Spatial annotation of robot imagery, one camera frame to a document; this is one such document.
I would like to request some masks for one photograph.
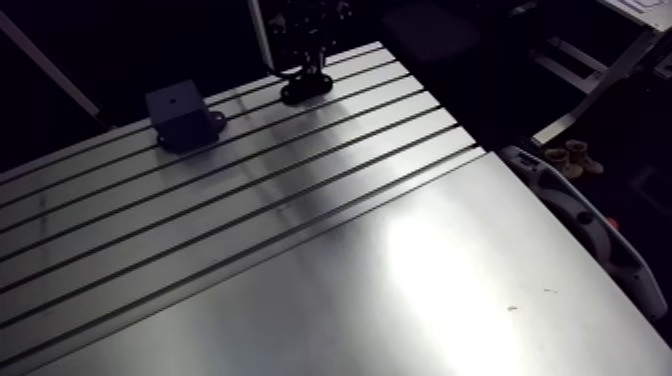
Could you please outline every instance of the black pad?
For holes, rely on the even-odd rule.
[[[464,18],[428,2],[397,7],[383,25],[418,63],[438,63],[478,45],[478,28]]]

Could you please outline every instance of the aluminum table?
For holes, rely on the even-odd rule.
[[[0,177],[0,375],[672,374],[533,194],[380,44],[265,78],[187,156],[147,121]]]

